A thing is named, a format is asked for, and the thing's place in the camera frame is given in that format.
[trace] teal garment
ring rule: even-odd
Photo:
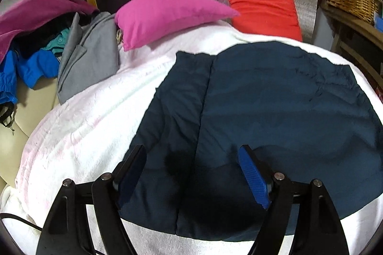
[[[47,46],[41,48],[44,51],[52,51],[52,53],[57,56],[57,54],[62,54],[64,51],[64,46],[68,40],[69,28],[65,28],[60,32],[60,34],[50,41]]]

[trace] wooden table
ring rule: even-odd
[[[383,91],[380,64],[383,63],[383,33],[372,25],[340,9],[321,4],[324,14],[332,20],[335,37],[331,51],[355,64],[368,82]]]

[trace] metal screw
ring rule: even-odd
[[[276,180],[284,180],[285,179],[285,176],[283,173],[275,173],[274,177]]]
[[[320,187],[320,186],[323,185],[323,182],[322,182],[321,180],[314,180],[314,181],[313,181],[313,184],[314,184],[315,186],[317,186],[317,187]]]
[[[67,179],[65,179],[65,180],[62,182],[62,185],[63,185],[64,187],[69,187],[71,183],[72,183],[72,180],[71,180],[70,178],[67,178]]]
[[[112,173],[104,173],[101,175],[102,180],[110,180],[112,178]]]

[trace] wooden shelf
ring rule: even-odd
[[[349,26],[351,29],[354,29],[383,51],[383,33],[374,28],[372,25],[346,13],[345,11],[329,6],[325,1],[322,2],[321,8],[327,16],[346,26]]]
[[[340,48],[344,49],[349,55],[357,60],[357,62],[363,66],[363,68],[371,75],[371,77],[377,82],[378,86],[383,89],[383,78],[376,72],[376,70],[357,52],[355,52],[346,43],[340,42]]]

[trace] beige sofa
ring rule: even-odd
[[[6,184],[15,187],[24,146],[45,115],[59,104],[57,79],[40,78],[34,89],[18,80],[18,103],[12,130],[0,125],[0,193]]]

